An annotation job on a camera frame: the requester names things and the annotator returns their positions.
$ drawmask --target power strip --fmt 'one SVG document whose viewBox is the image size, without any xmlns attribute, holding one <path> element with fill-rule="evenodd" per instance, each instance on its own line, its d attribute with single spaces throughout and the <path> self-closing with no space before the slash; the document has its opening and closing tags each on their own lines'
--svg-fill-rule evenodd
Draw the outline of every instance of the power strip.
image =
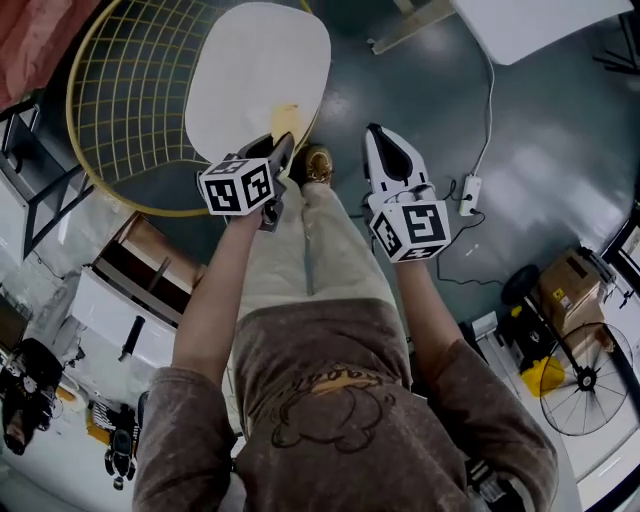
<svg viewBox="0 0 640 512">
<path fill-rule="evenodd" d="M 480 187 L 482 186 L 482 179 L 469 174 L 464 180 L 464 190 L 462 191 L 462 200 L 460 201 L 460 208 L 458 213 L 463 217 L 471 217 L 474 215 L 473 211 L 478 204 L 478 198 L 480 197 Z"/>
</svg>

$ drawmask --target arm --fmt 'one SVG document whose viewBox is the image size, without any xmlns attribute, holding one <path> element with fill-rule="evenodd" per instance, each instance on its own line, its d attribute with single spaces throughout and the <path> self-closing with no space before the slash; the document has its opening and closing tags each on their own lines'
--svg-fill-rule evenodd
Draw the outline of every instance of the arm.
<svg viewBox="0 0 640 512">
<path fill-rule="evenodd" d="M 553 445 L 522 404 L 463 340 L 424 262 L 396 265 L 398 286 L 429 404 L 469 457 L 515 476 L 536 510 L 547 510 L 557 485 Z"/>
<path fill-rule="evenodd" d="M 233 220 L 176 333 L 173 363 L 158 370 L 145 407 L 133 509 L 217 510 L 236 442 L 220 389 L 260 213 Z"/>
<path fill-rule="evenodd" d="M 182 315 L 172 366 L 222 385 L 238 320 L 242 285 L 262 212 L 232 220 Z"/>
<path fill-rule="evenodd" d="M 449 348 L 462 339 L 462 332 L 440 298 L 422 261 L 395 265 L 409 333 L 418 363 L 428 384 L 437 376 Z"/>
</svg>

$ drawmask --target person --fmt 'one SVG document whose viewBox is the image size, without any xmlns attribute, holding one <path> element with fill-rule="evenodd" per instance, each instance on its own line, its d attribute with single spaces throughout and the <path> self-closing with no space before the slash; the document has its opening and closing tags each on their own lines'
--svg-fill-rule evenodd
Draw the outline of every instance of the person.
<svg viewBox="0 0 640 512">
<path fill-rule="evenodd" d="M 259 212 L 230 221 L 193 293 L 152 381 L 134 510 L 487 510 L 496 483 L 519 496 L 508 510 L 548 509 L 553 446 L 420 261 L 395 266 L 431 396 L 410 392 L 393 294 L 330 187 L 331 156 L 312 147 L 304 161 L 275 233 L 258 231 Z M 228 364 L 247 438 L 235 460 Z M 474 489 L 479 465 L 491 479 Z"/>
</svg>

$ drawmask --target beige pants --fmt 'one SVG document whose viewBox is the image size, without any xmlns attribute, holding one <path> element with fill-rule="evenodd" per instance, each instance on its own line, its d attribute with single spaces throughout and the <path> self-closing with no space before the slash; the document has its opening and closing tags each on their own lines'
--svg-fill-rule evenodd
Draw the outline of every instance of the beige pants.
<svg viewBox="0 0 640 512">
<path fill-rule="evenodd" d="M 302 194 L 293 181 L 285 179 L 285 185 L 277 230 L 258 232 L 251 247 L 239 318 L 257 309 L 308 300 L 374 298 L 395 307 L 387 279 L 335 192 L 322 183 L 305 185 Z"/>
</svg>

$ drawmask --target electric fan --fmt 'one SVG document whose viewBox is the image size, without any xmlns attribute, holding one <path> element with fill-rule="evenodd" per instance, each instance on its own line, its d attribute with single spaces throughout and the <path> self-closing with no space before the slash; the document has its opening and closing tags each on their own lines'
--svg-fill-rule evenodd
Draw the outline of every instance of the electric fan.
<svg viewBox="0 0 640 512">
<path fill-rule="evenodd" d="M 613 419 L 629 393 L 628 379 L 635 378 L 624 335 L 612 325 L 585 324 L 559 341 L 547 360 L 542 411 L 561 434 L 590 434 Z"/>
</svg>

